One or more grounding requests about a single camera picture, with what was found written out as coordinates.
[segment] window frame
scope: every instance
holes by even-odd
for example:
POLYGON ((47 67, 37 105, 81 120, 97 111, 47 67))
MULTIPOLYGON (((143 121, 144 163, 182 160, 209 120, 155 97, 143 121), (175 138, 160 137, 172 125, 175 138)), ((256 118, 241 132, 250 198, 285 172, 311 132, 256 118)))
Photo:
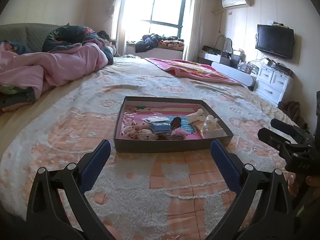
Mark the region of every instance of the window frame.
POLYGON ((150 20, 139 20, 139 21, 143 21, 143 22, 149 22, 150 24, 158 24, 158 25, 164 25, 164 26, 169 26, 169 27, 174 27, 178 29, 178 34, 177 37, 180 38, 181 37, 181 30, 182 30, 182 23, 183 23, 183 15, 184 15, 184 10, 185 10, 185 6, 186 6, 186 0, 181 0, 181 7, 180 7, 180 14, 179 14, 179 22, 178 24, 171 24, 171 23, 166 23, 166 22, 158 22, 158 21, 153 21, 152 20, 152 15, 153 15, 153 9, 155 6, 155 1, 153 0, 152 3, 152 11, 151 11, 151 17, 150 20))

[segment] blue gripper pad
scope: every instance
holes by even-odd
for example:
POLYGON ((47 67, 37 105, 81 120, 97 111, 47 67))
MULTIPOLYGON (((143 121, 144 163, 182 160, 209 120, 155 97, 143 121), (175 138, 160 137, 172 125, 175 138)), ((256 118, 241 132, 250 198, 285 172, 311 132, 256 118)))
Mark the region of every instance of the blue gripper pad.
POLYGON ((100 143, 93 153, 88 154, 93 154, 93 156, 80 174, 80 184, 78 187, 82 194, 92 189, 102 168, 110 157, 110 153, 111 145, 109 141, 105 140, 100 143))
POLYGON ((228 188, 237 195, 240 194, 242 187, 240 184, 240 173, 230 160, 226 150, 218 143, 217 140, 211 143, 211 156, 219 168, 228 188))

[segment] window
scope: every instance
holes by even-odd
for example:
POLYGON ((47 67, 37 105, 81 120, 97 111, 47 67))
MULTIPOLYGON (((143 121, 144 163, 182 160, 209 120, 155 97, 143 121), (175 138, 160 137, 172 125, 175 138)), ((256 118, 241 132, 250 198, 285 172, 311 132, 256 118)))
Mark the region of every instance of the window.
POLYGON ((181 37, 186 0, 127 0, 126 36, 139 41, 143 35, 181 37))

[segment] screw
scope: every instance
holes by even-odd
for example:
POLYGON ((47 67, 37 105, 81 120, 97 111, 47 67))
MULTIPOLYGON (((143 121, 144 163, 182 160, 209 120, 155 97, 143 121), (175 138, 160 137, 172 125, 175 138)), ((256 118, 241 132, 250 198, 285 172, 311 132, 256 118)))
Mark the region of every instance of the screw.
POLYGON ((246 165, 244 166, 244 168, 245 168, 246 170, 248 170, 248 171, 252 171, 252 170, 253 170, 253 166, 252 166, 251 164, 246 164, 246 165))
POLYGON ((70 163, 70 164, 68 164, 68 166, 67 166, 68 170, 73 170, 75 167, 76 167, 76 164, 75 164, 75 163, 70 163))
POLYGON ((38 173, 39 174, 42 174, 42 173, 44 173, 45 172, 45 168, 44 167, 41 167, 39 170, 38 170, 38 173))
POLYGON ((281 174, 282 174, 282 171, 281 171, 280 169, 276 169, 276 170, 275 170, 275 173, 278 174, 278 175, 281 175, 281 174))

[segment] floral comforter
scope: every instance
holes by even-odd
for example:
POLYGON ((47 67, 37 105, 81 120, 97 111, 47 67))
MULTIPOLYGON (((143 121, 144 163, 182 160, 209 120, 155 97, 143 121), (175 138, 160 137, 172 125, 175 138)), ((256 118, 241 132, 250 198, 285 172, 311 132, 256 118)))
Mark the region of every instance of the floral comforter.
MULTIPOLYGON (((98 217, 122 239, 205 239, 230 206, 230 192, 209 150, 117 153, 113 131, 125 96, 204 100, 234 133, 227 149, 258 170, 284 171, 277 151, 257 138, 277 118, 292 124, 279 109, 241 86, 177 78, 144 59, 115 58, 80 80, 55 88, 32 106, 0 117, 0 199, 25 218, 39 167, 62 169, 78 162, 102 139, 112 153, 86 197, 98 217)), ((77 227, 65 195, 68 217, 77 227)), ((246 222, 252 217, 257 198, 246 222)))

